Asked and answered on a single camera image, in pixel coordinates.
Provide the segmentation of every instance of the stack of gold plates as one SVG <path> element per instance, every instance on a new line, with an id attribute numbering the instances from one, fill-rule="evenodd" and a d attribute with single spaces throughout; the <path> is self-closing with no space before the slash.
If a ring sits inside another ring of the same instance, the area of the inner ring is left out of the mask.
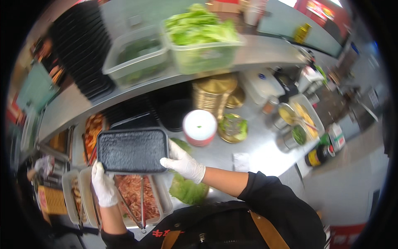
<path id="1" fill-rule="evenodd" d="M 216 75 L 195 80 L 193 106 L 212 113 L 217 120 L 222 118 L 229 95 L 238 85 L 235 74 Z"/>

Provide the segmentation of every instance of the seasoning bottle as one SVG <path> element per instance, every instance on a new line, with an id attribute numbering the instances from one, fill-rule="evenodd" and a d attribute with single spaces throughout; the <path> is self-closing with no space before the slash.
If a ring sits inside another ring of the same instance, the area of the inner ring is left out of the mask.
<path id="1" fill-rule="evenodd" d="M 271 95 L 267 101 L 267 103 L 263 107 L 264 114 L 270 114 L 275 109 L 275 107 L 279 104 L 279 99 L 273 95 Z"/>
<path id="2" fill-rule="evenodd" d="M 320 145 L 305 156 L 305 163 L 308 166 L 316 167 L 334 156 L 335 153 L 332 145 Z"/>

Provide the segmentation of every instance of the gloved hand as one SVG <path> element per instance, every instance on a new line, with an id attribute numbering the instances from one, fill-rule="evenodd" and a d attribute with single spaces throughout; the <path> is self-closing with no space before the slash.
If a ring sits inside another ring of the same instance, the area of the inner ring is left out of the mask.
<path id="1" fill-rule="evenodd" d="M 95 161 L 91 170 L 91 181 L 98 197 L 98 204 L 103 208 L 118 203 L 113 175 L 104 174 L 102 163 Z"/>
<path id="2" fill-rule="evenodd" d="M 206 167 L 193 159 L 185 150 L 169 139 L 170 158 L 161 158 L 160 164 L 168 169 L 173 169 L 184 178 L 198 184 L 205 176 Z"/>

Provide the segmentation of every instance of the lettuce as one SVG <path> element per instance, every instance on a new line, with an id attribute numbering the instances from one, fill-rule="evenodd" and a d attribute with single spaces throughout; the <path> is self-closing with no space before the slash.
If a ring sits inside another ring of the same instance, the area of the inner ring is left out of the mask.
<path id="1" fill-rule="evenodd" d="M 185 150 L 188 154 L 192 152 L 192 148 L 184 141 L 172 137 L 174 141 L 181 149 Z M 172 185 L 169 189 L 169 193 L 172 197 L 176 197 L 182 203 L 189 205 L 196 205 L 203 202 L 209 192 L 209 186 L 204 183 L 195 184 L 192 180 L 185 179 L 182 175 L 177 172 L 174 173 Z"/>
<path id="2" fill-rule="evenodd" d="M 188 13 L 174 15 L 165 20 L 166 32 L 177 45 L 238 41 L 233 21 L 220 22 L 201 4 L 193 4 Z"/>

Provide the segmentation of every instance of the black tray stack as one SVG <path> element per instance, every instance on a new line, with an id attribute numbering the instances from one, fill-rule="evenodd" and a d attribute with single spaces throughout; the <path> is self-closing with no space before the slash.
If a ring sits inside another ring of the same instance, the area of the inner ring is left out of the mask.
<path id="1" fill-rule="evenodd" d="M 101 71 L 111 40 L 97 1 L 72 6 L 54 21 L 49 35 L 61 63 L 89 100 L 113 91 L 113 81 Z"/>

